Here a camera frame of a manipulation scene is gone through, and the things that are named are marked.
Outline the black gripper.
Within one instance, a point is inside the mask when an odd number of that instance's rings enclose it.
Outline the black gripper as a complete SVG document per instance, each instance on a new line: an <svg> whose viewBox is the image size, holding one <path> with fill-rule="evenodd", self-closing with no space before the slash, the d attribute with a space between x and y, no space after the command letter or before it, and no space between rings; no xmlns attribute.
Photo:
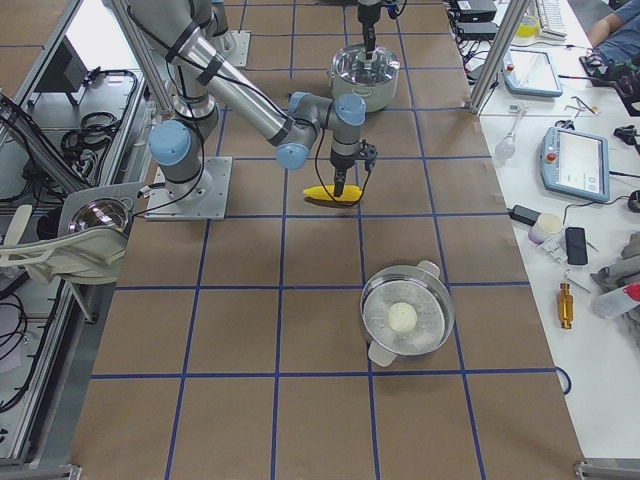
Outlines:
<svg viewBox="0 0 640 480"><path fill-rule="evenodd" d="M333 196L341 196L344 192L347 171L358 159L358 148L339 147L333 145L330 151L330 162L334 167Z"/></svg>
<svg viewBox="0 0 640 480"><path fill-rule="evenodd" d="M370 60L375 51L375 24L380 19L382 0L358 0L357 18L362 24L363 53L366 60Z"/></svg>

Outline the white arm baseplate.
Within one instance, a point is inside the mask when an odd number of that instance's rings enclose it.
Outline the white arm baseplate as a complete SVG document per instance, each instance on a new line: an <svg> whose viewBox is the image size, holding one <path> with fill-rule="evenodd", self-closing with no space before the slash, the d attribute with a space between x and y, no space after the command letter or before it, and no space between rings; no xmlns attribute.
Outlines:
<svg viewBox="0 0 640 480"><path fill-rule="evenodd" d="M248 62L250 39L248 30L227 30L212 36L209 42L232 66L242 69Z"/></svg>
<svg viewBox="0 0 640 480"><path fill-rule="evenodd" d="M165 180L158 166L144 217L149 221L223 220L226 216L233 158L204 158L204 172L185 184Z"/></svg>

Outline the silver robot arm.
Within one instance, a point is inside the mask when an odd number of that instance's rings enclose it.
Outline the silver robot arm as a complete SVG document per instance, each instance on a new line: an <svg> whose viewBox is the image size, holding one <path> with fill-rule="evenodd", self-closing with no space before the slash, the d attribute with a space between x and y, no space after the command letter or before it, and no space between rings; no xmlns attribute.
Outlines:
<svg viewBox="0 0 640 480"><path fill-rule="evenodd" d="M351 201L344 196L348 170L359 160L371 170L377 156L374 146L361 138L366 116L361 97L343 94L332 100L295 92L288 111L283 112L232 66L206 35L212 16L209 1L130 1L127 15L167 63L181 68L197 86L261 133L275 148L275 159L283 168L301 168L316 139L330 131L334 180L331 187L322 188L340 207L360 202L365 186Z"/></svg>

